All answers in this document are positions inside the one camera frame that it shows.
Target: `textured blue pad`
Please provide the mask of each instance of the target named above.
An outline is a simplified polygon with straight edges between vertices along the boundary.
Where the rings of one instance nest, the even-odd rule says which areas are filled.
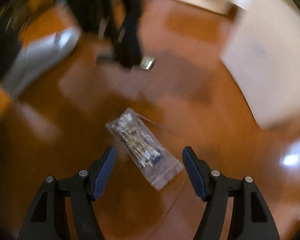
[[[106,157],[105,161],[103,162],[98,175],[94,181],[94,191],[92,193],[92,198],[95,201],[98,197],[100,197],[103,192],[105,191],[107,182],[109,180],[112,168],[115,163],[116,152],[114,147],[110,150],[108,156]]]
[[[204,189],[204,179],[187,148],[184,148],[182,151],[182,161],[190,178],[195,194],[200,197],[201,200],[205,201],[208,195]]]

